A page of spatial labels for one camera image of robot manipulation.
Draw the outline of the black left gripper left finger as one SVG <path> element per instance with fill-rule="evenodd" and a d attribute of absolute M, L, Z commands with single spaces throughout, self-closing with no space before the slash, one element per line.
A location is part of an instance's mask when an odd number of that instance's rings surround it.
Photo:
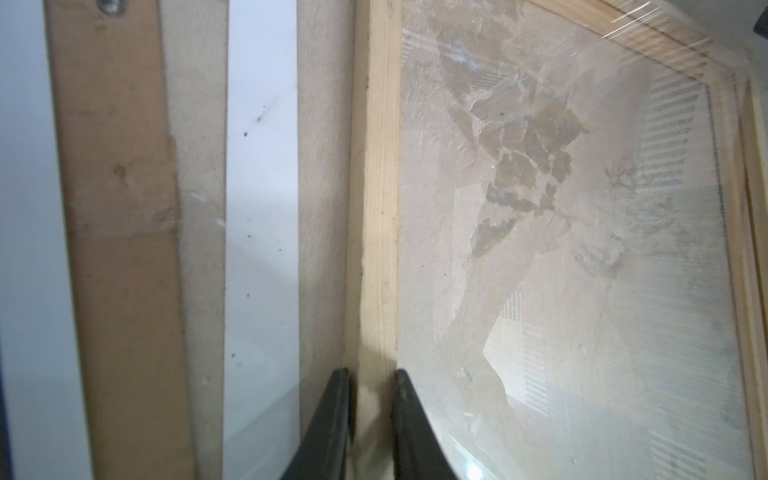
<path fill-rule="evenodd" d="M 330 375 L 306 434 L 280 479 L 344 479 L 350 412 L 350 373 L 338 368 Z"/>

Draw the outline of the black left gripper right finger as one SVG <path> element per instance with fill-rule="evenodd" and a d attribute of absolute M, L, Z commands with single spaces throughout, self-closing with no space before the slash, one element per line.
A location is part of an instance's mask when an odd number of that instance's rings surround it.
<path fill-rule="evenodd" d="M 458 479 L 440 447 L 412 380 L 404 369 L 398 369 L 395 373 L 391 423 L 395 479 Z"/>

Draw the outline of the light wooden picture frame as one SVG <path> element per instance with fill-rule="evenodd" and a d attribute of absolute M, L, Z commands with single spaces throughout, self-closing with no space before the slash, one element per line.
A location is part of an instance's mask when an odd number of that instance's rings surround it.
<path fill-rule="evenodd" d="M 361 1 L 353 474 L 395 373 L 458 479 L 767 475 L 750 53 L 668 1 Z"/>

